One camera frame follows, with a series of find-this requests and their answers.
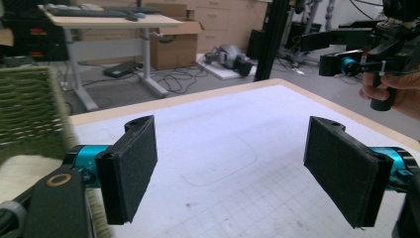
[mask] black foam pad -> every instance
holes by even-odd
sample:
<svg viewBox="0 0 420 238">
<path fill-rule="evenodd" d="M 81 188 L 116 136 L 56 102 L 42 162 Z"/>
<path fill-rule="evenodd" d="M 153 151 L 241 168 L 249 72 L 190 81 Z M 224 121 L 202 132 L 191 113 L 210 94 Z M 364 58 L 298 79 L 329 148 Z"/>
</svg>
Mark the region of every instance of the black foam pad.
<svg viewBox="0 0 420 238">
<path fill-rule="evenodd" d="M 130 121 L 125 130 L 95 158 L 109 224 L 133 221 L 158 161 L 153 116 Z"/>
<path fill-rule="evenodd" d="M 345 129 L 335 121 L 311 117 L 304 165 L 354 228 L 372 227 L 393 160 L 375 153 Z"/>
</svg>

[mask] black object on desk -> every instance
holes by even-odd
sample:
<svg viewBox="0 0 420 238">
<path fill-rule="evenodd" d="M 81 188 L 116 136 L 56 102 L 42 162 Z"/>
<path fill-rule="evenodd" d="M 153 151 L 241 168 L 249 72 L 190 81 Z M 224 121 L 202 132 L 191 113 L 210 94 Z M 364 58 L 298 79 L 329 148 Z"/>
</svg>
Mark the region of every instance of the black object on desk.
<svg viewBox="0 0 420 238">
<path fill-rule="evenodd" d="M 102 7 L 105 11 L 122 11 L 122 12 L 134 12 L 144 14 L 157 14 L 161 13 L 161 10 L 156 7 Z"/>
<path fill-rule="evenodd" d="M 126 12 L 126 20 L 137 22 L 139 21 L 139 17 L 134 12 Z"/>
<path fill-rule="evenodd" d="M 127 13 L 121 11 L 96 11 L 63 9 L 46 6 L 46 10 L 58 17 L 93 17 L 93 18 L 126 18 Z"/>
</svg>

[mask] human hand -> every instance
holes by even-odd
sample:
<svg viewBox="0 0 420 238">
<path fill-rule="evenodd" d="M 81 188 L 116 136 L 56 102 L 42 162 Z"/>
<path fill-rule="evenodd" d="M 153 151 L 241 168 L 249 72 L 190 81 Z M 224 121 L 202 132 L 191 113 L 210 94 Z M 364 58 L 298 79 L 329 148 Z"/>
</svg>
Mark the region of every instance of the human hand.
<svg viewBox="0 0 420 238">
<path fill-rule="evenodd" d="M 381 77 L 381 85 L 373 87 L 374 74 L 365 72 L 363 86 L 359 95 L 364 99 L 386 100 L 389 97 L 387 87 L 396 89 L 392 108 L 420 120 L 420 71 L 402 76 L 386 73 Z"/>
</svg>

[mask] white table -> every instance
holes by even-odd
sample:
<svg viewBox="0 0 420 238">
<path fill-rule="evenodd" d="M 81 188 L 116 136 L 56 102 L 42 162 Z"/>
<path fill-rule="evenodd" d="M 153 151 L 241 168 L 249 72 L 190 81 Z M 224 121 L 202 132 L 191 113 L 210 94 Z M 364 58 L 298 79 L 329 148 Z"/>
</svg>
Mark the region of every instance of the white table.
<svg viewBox="0 0 420 238">
<path fill-rule="evenodd" d="M 354 230 L 303 166 L 309 116 L 369 147 L 420 145 L 284 80 L 271 79 L 71 117 L 80 144 L 113 144 L 155 115 L 158 162 L 132 224 L 115 237 L 391 237 L 404 194 Z"/>
<path fill-rule="evenodd" d="M 52 22 L 64 29 L 65 40 L 71 68 L 74 73 L 74 90 L 88 111 L 98 109 L 98 106 L 83 88 L 79 74 L 78 61 L 99 60 L 143 55 L 143 83 L 159 97 L 166 97 L 168 92 L 151 79 L 150 29 L 176 27 L 179 21 L 162 15 L 147 15 L 138 22 L 123 18 L 87 18 L 87 17 L 56 17 L 46 12 Z M 141 39 L 122 39 L 114 41 L 75 41 L 72 29 L 141 29 Z"/>
</svg>

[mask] cardboard box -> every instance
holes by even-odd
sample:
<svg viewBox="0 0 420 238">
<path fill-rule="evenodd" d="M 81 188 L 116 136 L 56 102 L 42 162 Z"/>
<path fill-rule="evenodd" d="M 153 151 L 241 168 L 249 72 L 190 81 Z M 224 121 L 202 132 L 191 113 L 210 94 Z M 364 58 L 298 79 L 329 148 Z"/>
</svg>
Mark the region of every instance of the cardboard box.
<svg viewBox="0 0 420 238">
<path fill-rule="evenodd" d="M 155 69 L 195 65 L 197 35 L 202 32 L 199 22 L 186 18 L 184 4 L 148 4 L 162 10 L 166 17 L 181 21 L 176 28 L 159 28 L 154 31 L 163 37 L 151 35 L 151 65 Z"/>
</svg>

